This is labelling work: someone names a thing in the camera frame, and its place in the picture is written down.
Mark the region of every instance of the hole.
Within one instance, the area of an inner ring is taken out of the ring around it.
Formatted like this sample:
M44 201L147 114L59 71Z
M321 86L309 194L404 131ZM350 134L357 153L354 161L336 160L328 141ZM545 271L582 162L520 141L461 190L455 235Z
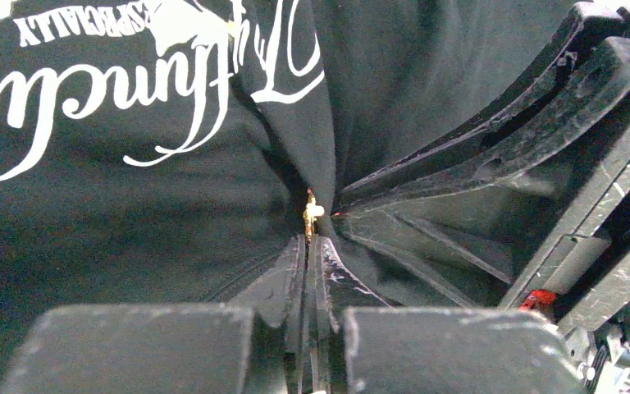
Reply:
M502 158L494 158L477 169L474 176L479 179L491 178L504 160Z
M578 84L576 89L576 97L582 99L584 97L592 96L597 91L598 87L609 79L609 73L605 72L602 67L598 67L591 71L585 79Z

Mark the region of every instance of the black t-shirt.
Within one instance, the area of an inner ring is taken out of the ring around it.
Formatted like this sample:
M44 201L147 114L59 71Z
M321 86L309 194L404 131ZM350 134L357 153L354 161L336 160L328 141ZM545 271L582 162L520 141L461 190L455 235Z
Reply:
M568 4L0 1L0 373L56 305L234 294L307 186L459 125Z

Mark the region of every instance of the red object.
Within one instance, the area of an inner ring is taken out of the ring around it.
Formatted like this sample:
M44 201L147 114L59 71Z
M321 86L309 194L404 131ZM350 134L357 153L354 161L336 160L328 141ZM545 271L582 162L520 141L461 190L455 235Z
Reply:
M548 306L556 300L556 293L549 290L533 290L525 301L518 307L520 310L535 309L539 306Z

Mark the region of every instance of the gold object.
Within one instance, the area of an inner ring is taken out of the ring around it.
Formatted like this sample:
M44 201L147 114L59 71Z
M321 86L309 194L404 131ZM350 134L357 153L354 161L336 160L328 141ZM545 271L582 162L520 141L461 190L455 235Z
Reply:
M308 240L308 243L310 243L310 240L313 238L317 217L324 214L325 209L320 205L317 205L313 191L308 188L308 203L305 204L305 212L303 212L303 220L305 221L305 239Z

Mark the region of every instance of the black fabric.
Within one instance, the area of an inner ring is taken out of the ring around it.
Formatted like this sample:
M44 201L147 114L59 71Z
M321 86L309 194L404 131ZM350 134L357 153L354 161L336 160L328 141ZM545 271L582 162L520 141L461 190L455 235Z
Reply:
M23 82L38 72L44 77L34 81L29 94L27 88L11 94L11 85L0 92L0 176L32 153L38 125L47 129L39 123L47 115L39 118L39 111L47 107L48 95L40 92L50 92L51 86L43 84L55 84L58 91L41 158L31 169L0 181L0 374L33 319L54 306L215 300L221 289L246 284L302 231L299 215L307 186L329 213L337 187L472 116L534 58L568 5L552 0L244 0L242 19L249 26L242 42L236 34L226 38L238 26L217 21L235 21L239 8L226 1L14 2L11 15L0 19L0 82L13 71L22 74ZM56 11L61 24L79 26L77 34L66 25L65 35L56 16L45 13L69 6L112 8L98 16L79 10L91 21L90 29L100 27L100 34L92 35L73 8L68 14ZM151 21L171 15L163 23L175 29L142 29L133 18L127 25L105 22L108 11L123 18L118 6L135 7L139 14L156 12ZM175 14L161 15L168 10ZM207 10L215 17L202 19ZM37 15L30 23L28 17ZM281 37L276 39L278 16ZM23 41L18 20L32 32L30 41ZM293 67L288 62L291 34ZM172 45L163 48L163 43ZM202 60L194 44L210 49L206 81L197 78L195 66ZM233 55L241 45L244 60L235 68ZM260 48L266 55L262 61ZM273 66L270 48L276 54ZM197 86L206 88L205 109L195 93L178 93L177 68L169 69L167 99L124 109L115 104L116 88L121 101L129 99L123 94L134 92L138 66L148 73L152 93L159 59L182 57L188 81L200 80ZM311 70L300 75L311 58ZM116 74L101 84L87 71L77 71L59 84L57 76L75 65ZM115 80L121 74L115 66L126 71L129 92ZM270 69L274 91L306 94L284 99L292 103L274 95L267 101L255 98L269 86ZM317 82L323 70L325 78ZM222 72L235 75L221 80ZM78 100L78 108L72 109L71 101L66 107L76 114L92 88L101 86L104 100L94 112L81 119L65 114L67 99ZM27 98L22 127L9 118L18 113L9 107L13 97ZM181 146L193 116L203 114L196 143L211 132L221 109L226 113L217 133L191 152L150 167L124 161L126 156L159 158L158 145ZM336 238L326 218L320 230ZM345 263L362 279L374 280L365 250L342 247L349 259Z

